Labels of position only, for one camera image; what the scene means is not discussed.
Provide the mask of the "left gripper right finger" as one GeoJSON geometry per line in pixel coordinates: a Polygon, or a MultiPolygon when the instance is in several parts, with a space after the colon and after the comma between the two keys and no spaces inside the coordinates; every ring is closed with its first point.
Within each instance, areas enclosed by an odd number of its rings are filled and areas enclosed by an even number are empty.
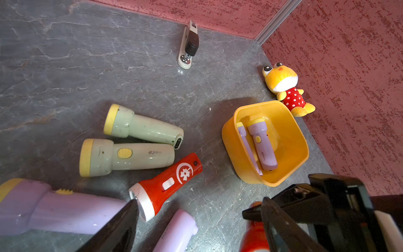
{"type": "Polygon", "coordinates": [[[315,242],[299,225],[272,199],[264,197],[261,205],[261,218],[270,250],[277,252],[280,244],[274,231],[283,240],[290,252],[325,252],[326,249],[315,242]]]}

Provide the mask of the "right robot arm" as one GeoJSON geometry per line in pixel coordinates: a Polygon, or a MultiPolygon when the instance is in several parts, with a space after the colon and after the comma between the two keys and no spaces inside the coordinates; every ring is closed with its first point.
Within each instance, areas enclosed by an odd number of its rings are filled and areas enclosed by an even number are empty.
{"type": "Polygon", "coordinates": [[[400,252],[403,197],[370,196],[354,177],[315,173],[242,212],[242,252],[400,252]]]}

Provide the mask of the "purple flashlight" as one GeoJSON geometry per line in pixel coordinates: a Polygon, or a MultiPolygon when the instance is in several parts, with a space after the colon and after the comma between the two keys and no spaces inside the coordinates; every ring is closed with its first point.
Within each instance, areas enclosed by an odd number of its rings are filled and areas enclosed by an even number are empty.
{"type": "Polygon", "coordinates": [[[256,152],[264,171],[272,171],[278,168],[278,162],[267,135],[267,125],[264,118],[258,118],[247,122],[249,134],[252,136],[256,152]]]}
{"type": "Polygon", "coordinates": [[[94,235],[125,205],[120,199],[54,191],[44,182],[13,178],[1,185],[1,235],[29,230],[94,235]]]}
{"type": "Polygon", "coordinates": [[[184,252],[191,238],[197,232],[198,226],[193,216],[179,209],[172,217],[153,251],[184,252]]]}
{"type": "Polygon", "coordinates": [[[247,132],[246,132],[246,129],[245,129],[243,123],[242,122],[236,123],[236,127],[237,127],[238,133],[239,133],[239,135],[240,135],[240,137],[241,137],[241,139],[243,141],[243,144],[244,144],[244,146],[245,146],[245,148],[247,150],[249,159],[251,160],[256,172],[258,173],[259,176],[263,176],[263,173],[260,170],[260,168],[258,167],[258,165],[256,163],[256,160],[255,160],[255,157],[254,157],[254,154],[253,154],[253,152],[252,152],[252,150],[250,148],[250,145],[249,145],[249,143],[247,141],[247,132]]]}

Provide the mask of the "all red flashlight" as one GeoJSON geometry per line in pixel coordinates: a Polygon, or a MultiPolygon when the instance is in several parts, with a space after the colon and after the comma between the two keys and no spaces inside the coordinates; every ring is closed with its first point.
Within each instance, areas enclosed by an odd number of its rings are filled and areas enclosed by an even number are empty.
{"type": "Polygon", "coordinates": [[[270,247],[264,232],[263,222],[246,220],[246,232],[244,233],[240,252],[270,252],[270,247]]]}

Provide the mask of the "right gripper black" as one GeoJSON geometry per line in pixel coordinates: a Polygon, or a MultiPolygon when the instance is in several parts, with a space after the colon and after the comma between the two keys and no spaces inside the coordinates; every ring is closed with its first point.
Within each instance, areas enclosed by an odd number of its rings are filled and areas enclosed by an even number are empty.
{"type": "MultiPolygon", "coordinates": [[[[270,198],[326,252],[385,252],[387,245],[364,183],[353,177],[309,175],[270,198]]],[[[243,219],[263,222],[261,205],[242,211],[243,219]]],[[[283,240],[277,252],[289,252],[283,240]]]]}

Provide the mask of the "yellow plastic storage box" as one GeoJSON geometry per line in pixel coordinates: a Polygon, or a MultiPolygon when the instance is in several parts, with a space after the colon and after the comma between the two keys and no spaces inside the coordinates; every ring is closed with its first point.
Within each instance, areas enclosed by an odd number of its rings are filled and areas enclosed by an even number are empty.
{"type": "Polygon", "coordinates": [[[235,172],[248,184],[278,186],[309,158],[301,129],[279,101],[238,108],[221,136],[235,172]]]}

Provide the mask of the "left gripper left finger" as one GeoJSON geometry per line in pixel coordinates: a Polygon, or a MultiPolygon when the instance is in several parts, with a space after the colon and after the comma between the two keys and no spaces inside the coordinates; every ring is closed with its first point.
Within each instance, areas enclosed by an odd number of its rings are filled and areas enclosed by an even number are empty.
{"type": "Polygon", "coordinates": [[[138,220],[137,202],[131,200],[78,250],[80,252],[130,252],[138,220]]]}

